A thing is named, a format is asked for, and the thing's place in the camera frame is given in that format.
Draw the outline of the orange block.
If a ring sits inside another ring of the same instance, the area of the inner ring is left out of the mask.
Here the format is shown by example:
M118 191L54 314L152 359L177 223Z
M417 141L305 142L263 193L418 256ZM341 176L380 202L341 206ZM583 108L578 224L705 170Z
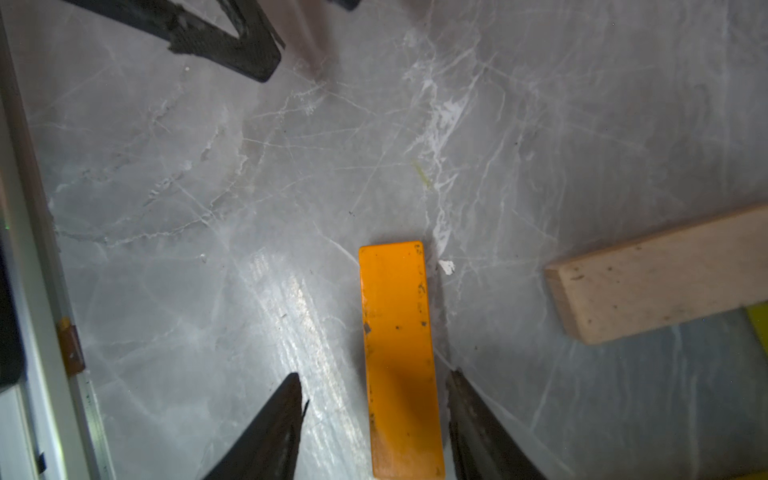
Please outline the orange block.
M442 479L424 245L365 246L358 259L373 475Z

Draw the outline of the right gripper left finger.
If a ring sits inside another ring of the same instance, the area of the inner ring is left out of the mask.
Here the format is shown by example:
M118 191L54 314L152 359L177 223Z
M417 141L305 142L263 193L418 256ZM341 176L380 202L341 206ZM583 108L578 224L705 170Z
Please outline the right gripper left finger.
M292 480L308 405L299 374L290 373L206 477Z

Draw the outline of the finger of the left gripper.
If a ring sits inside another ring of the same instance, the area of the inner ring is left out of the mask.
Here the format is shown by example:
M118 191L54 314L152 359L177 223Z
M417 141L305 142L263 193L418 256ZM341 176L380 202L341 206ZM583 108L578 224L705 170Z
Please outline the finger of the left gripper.
M167 0L69 0L95 14L169 42L168 49L198 56L265 83L278 68L285 43L256 1L222 0L235 36Z

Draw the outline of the yellow block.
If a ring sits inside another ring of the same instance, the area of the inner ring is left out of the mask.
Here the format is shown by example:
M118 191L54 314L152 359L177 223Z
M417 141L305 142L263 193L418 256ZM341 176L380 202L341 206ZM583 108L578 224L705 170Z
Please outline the yellow block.
M765 354L768 354L768 303L746 308L747 317Z

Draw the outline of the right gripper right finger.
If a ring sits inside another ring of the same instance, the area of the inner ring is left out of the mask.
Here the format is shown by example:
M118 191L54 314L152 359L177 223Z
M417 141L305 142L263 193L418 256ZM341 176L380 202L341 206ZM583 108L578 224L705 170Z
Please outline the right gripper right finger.
M459 479L545 478L461 371L450 373L446 387L449 436Z

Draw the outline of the tan block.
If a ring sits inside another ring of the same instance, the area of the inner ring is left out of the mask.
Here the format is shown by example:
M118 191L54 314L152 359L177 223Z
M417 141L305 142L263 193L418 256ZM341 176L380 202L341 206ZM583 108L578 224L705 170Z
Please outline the tan block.
M595 345L761 303L767 208L722 215L546 267L564 329Z

